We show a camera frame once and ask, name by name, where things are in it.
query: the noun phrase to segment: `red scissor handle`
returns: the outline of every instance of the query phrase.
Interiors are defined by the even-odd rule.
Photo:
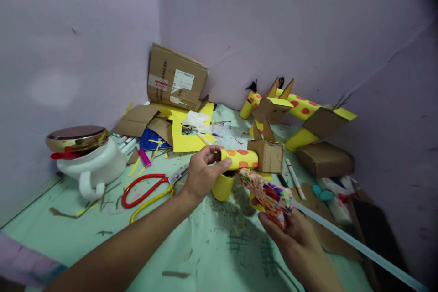
[[[131,204],[128,204],[126,202],[126,198],[128,197],[128,193],[131,190],[131,188],[133,188],[140,181],[145,180],[145,179],[149,179],[149,178],[162,178],[162,179],[159,180],[154,186],[152,186],[152,188],[149,189],[146,193],[144,193],[144,195],[142,197],[140,197],[138,200],[135,200]],[[133,208],[134,206],[136,206],[139,203],[143,202],[143,200],[145,198],[147,198],[161,183],[166,183],[168,181],[169,181],[169,179],[166,177],[166,175],[164,173],[155,173],[155,174],[149,174],[149,175],[138,177],[136,180],[131,182],[131,184],[129,184],[128,188],[123,193],[123,196],[122,196],[122,205],[123,205],[123,207],[125,209]]]

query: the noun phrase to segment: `gold lid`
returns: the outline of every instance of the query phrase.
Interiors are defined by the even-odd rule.
[[[47,135],[46,145],[54,153],[86,151],[108,141],[108,130],[98,125],[81,125]]]

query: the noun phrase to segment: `scissors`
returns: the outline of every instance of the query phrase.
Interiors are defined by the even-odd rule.
[[[133,223],[136,220],[136,215],[143,210],[144,208],[148,207],[149,205],[151,205],[152,203],[158,201],[159,199],[161,199],[162,197],[166,196],[167,194],[171,193],[171,196],[173,196],[174,194],[174,189],[173,187],[175,186],[175,183],[181,179],[184,175],[186,175],[188,172],[188,164],[186,164],[185,166],[183,166],[182,168],[180,168],[178,171],[176,171],[173,175],[171,175],[170,177],[166,177],[166,175],[164,173],[154,173],[154,174],[148,174],[148,175],[144,175],[141,176],[139,178],[137,178],[136,180],[134,180],[133,182],[131,182],[131,184],[128,186],[128,188],[125,190],[125,192],[123,193],[122,196],[122,205],[125,209],[130,209],[133,208],[134,206],[138,205],[139,203],[141,203],[145,198],[147,198],[154,190],[156,190],[156,188],[161,185],[162,183],[169,183],[169,187],[162,193],[158,194],[157,196],[155,196],[154,198],[151,198],[149,201],[147,201],[146,203],[142,204],[131,216],[130,219],[130,223]],[[151,189],[149,189],[143,196],[141,196],[138,200],[132,202],[132,203],[127,203],[126,202],[126,197],[128,196],[129,191],[140,181],[145,180],[145,179],[149,179],[149,178],[161,178],[161,180],[159,180],[154,186],[152,186]]]

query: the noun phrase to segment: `scissor blade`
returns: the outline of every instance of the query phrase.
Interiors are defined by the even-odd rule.
[[[188,172],[188,164],[180,168],[178,171],[176,171],[173,175],[169,177],[169,183],[171,185],[175,184],[178,179],[181,179],[184,175],[186,175]]]

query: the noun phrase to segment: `blue paper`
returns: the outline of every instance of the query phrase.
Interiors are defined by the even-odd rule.
[[[156,143],[149,141],[155,140],[155,141],[161,141],[162,144],[158,149],[165,149],[165,148],[171,148],[171,146],[166,143],[164,139],[162,139],[157,133],[153,132],[151,129],[146,128],[145,131],[143,131],[143,135],[140,138],[140,148],[145,151],[152,151],[156,150]]]

